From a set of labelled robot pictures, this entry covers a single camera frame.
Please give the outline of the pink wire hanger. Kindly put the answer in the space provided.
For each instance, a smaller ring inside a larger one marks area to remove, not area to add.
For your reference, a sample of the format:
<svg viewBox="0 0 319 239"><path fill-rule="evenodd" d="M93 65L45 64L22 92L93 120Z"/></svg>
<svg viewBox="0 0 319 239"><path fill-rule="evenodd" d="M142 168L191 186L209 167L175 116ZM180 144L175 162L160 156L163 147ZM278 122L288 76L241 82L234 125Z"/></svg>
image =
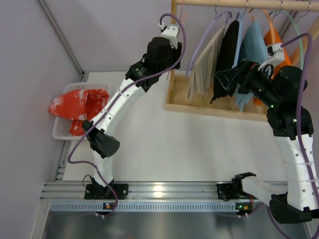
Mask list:
<svg viewBox="0 0 319 239"><path fill-rule="evenodd" d="M187 15L187 11L183 10L183 6L184 6L184 0L181 1L181 5L180 5L180 11L179 11L179 21L183 22L185 16ZM175 77L175 70L172 70L170 73L170 80L174 80Z"/></svg>

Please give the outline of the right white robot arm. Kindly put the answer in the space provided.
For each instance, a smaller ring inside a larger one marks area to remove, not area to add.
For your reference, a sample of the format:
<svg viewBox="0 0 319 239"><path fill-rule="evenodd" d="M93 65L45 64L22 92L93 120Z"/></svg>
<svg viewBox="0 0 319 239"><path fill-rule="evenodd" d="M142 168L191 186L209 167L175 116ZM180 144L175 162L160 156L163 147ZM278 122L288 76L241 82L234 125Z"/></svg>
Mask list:
<svg viewBox="0 0 319 239"><path fill-rule="evenodd" d="M310 113L298 99L299 91L306 88L302 73L297 67L284 66L271 79L265 67L244 60L215 74L228 95L235 90L252 93L268 108L266 118L282 153L288 189L282 192L251 172L234 176L232 183L239 196L248 194L266 204L280 224L309 222L319 216L314 128Z"/></svg>

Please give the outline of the red white patterned trousers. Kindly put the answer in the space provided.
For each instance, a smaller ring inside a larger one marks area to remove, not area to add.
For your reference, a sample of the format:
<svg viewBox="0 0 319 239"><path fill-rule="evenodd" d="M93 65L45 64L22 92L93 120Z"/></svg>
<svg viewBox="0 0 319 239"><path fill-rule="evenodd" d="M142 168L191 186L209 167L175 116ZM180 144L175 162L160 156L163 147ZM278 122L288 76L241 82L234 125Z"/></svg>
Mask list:
<svg viewBox="0 0 319 239"><path fill-rule="evenodd" d="M76 89L57 96L49 106L50 114L71 120L69 133L82 136L82 123L90 121L107 104L109 94L104 89Z"/></svg>

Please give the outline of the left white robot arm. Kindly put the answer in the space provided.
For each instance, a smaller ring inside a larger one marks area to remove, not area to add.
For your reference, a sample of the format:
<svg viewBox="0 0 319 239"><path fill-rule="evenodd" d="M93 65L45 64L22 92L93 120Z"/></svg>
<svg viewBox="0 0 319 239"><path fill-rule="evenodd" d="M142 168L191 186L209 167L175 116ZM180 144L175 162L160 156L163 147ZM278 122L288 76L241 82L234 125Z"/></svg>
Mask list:
<svg viewBox="0 0 319 239"><path fill-rule="evenodd" d="M173 46L167 38L154 37L148 43L141 60L133 64L113 97L91 120L82 127L93 151L97 169L86 187L85 199L109 199L112 197L114 177L112 173L113 155L120 142L113 137L114 131L129 108L142 97L160 76L179 69L185 52L185 43Z"/></svg>

